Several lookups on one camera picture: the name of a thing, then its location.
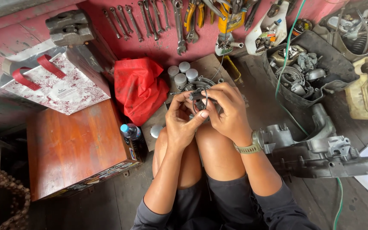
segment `shopping bag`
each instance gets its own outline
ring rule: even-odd
[[[1,88],[66,115],[110,98],[100,73],[50,39],[7,57],[3,70]]]
[[[169,88],[158,77],[161,72],[161,65],[147,57],[115,62],[116,100],[137,126],[144,124],[167,99]]]

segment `person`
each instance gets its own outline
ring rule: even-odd
[[[206,91],[222,113],[206,98],[206,108],[193,111],[190,92],[172,100],[155,145],[154,180],[131,229],[319,229],[262,150],[240,154],[234,147],[253,144],[238,88],[221,83]]]

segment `spring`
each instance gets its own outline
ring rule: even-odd
[[[355,55],[362,55],[366,41],[367,35],[357,38],[355,43],[352,45],[352,53]]]

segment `bucket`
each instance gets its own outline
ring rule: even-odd
[[[312,23],[309,20],[299,18],[296,21],[295,26],[293,27],[291,39],[298,36],[299,34],[302,34],[305,30],[312,30],[312,28]]]

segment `wristwatch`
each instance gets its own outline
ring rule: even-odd
[[[253,154],[253,153],[261,151],[262,148],[258,143],[258,131],[253,131],[252,132],[252,144],[250,146],[238,147],[234,143],[234,147],[238,151],[238,153],[240,153],[240,154]]]

